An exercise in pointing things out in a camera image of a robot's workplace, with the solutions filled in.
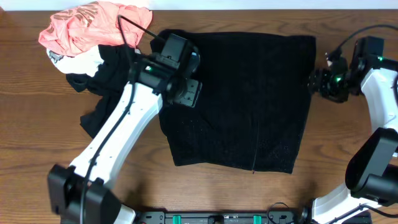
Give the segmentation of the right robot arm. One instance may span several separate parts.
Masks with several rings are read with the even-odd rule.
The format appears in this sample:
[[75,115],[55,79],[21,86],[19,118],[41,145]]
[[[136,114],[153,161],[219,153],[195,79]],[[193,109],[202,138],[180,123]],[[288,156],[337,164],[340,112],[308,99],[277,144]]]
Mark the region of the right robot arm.
[[371,223],[369,212],[387,218],[396,214],[382,207],[397,203],[397,62],[383,56],[384,39],[367,36],[356,41],[351,63],[337,49],[328,68],[308,78],[310,93],[335,103],[349,95],[364,95],[372,134],[349,161],[345,181],[314,199],[302,212],[301,223]]

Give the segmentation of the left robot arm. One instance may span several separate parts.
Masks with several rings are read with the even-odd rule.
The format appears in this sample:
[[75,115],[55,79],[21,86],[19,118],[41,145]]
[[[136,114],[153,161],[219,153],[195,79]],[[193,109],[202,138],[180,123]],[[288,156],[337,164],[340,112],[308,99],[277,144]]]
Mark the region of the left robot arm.
[[134,223],[136,212],[112,192],[124,161],[165,103],[193,108],[201,90],[192,79],[199,49],[175,34],[162,43],[160,52],[129,62],[121,99],[87,148],[68,167],[51,168],[50,205],[61,223]]

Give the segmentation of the black crumpled garment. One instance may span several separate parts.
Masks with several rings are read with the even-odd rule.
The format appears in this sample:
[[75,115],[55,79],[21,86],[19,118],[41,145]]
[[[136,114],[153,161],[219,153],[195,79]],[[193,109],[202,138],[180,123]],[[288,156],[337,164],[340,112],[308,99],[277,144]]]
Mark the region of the black crumpled garment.
[[105,76],[99,78],[90,77],[86,74],[79,75],[72,73],[66,75],[66,81],[75,91],[82,92],[88,90],[102,97],[93,111],[80,117],[80,126],[91,138],[94,138],[99,133],[100,129],[114,111],[119,103],[124,86],[127,83],[130,65],[125,48],[124,46],[122,47],[122,53],[124,53],[123,59],[126,59],[126,63],[123,64],[125,66],[119,67],[116,73],[112,74],[110,77]]

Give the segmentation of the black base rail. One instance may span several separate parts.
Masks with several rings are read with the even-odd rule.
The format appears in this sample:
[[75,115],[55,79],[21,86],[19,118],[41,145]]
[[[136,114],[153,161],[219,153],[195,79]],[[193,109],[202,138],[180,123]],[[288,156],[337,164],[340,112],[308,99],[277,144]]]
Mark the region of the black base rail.
[[269,213],[168,213],[142,212],[134,224],[272,224],[299,223],[291,211]]

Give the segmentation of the white printed shirt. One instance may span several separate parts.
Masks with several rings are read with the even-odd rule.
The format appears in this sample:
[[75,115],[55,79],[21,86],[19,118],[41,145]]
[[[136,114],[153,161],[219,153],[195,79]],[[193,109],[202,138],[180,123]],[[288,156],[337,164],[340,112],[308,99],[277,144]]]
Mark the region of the white printed shirt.
[[119,67],[125,66],[122,50],[122,46],[96,45],[74,57],[57,54],[50,49],[46,49],[46,53],[53,65],[64,74],[103,78],[110,77]]

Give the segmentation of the black velvet skirt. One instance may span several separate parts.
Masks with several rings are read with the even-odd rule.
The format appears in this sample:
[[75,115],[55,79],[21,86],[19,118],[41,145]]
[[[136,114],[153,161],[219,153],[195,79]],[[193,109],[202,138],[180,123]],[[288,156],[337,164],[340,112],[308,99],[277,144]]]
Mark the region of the black velvet skirt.
[[292,173],[311,103],[311,35],[250,32],[174,34],[192,41],[202,88],[193,108],[166,105],[159,114],[176,166],[210,163]]

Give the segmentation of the pink printed shirt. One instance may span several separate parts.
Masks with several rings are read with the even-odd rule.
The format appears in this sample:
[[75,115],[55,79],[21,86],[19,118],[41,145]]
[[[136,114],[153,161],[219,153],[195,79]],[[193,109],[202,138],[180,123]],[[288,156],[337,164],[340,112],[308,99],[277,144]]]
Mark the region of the pink printed shirt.
[[49,26],[39,34],[39,43],[56,54],[70,57],[96,45],[136,47],[153,13],[145,7],[95,1],[50,16]]

